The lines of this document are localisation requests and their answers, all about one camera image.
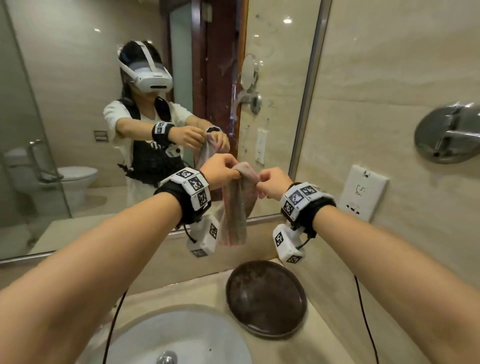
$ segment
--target forearm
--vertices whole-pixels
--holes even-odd
[[[197,118],[195,115],[187,117],[187,119],[185,120],[185,124],[189,126],[195,126],[204,131],[206,131],[209,127],[213,126],[213,124],[208,120]]]
[[[332,206],[314,228],[433,363],[473,363],[480,293],[406,241]]]
[[[73,363],[180,218],[172,195],[155,195],[83,234],[0,292],[0,355],[10,355],[2,361]],[[25,343],[28,349],[22,350]]]
[[[133,140],[152,140],[153,125],[140,120],[121,118],[115,126],[123,137]]]

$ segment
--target t-shirt sleeve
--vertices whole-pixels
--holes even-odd
[[[131,118],[127,108],[119,101],[109,103],[103,110],[103,116],[107,122],[108,140],[114,146],[125,143],[125,138],[117,132],[117,121],[121,118]]]
[[[169,104],[170,112],[172,114],[172,122],[176,126],[185,126],[185,120],[187,120],[187,117],[192,116],[193,114],[182,105],[174,104],[173,102],[169,102]]]

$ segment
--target black vest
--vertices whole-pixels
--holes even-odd
[[[127,108],[132,119],[141,120],[140,111],[133,101],[125,97],[119,99],[119,102]],[[158,97],[155,100],[155,110],[161,120],[172,120],[170,106],[164,99]],[[127,177],[150,184],[155,188],[158,187],[160,181],[185,168],[181,157],[169,157],[165,150],[154,149],[150,143],[145,141],[134,140],[132,154],[130,167],[122,164],[118,166],[125,171]]]

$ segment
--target round tray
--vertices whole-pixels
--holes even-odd
[[[297,277],[280,264],[256,260],[236,267],[226,286],[227,304],[249,332],[284,338],[300,328],[307,297]]]

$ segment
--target left hand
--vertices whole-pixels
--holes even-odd
[[[210,190],[225,187],[232,180],[240,178],[240,172],[233,170],[238,161],[231,154],[214,154],[200,168],[210,186]]]
[[[223,132],[211,132],[216,143],[216,151],[218,153],[228,153],[230,151],[230,142],[228,136]]]

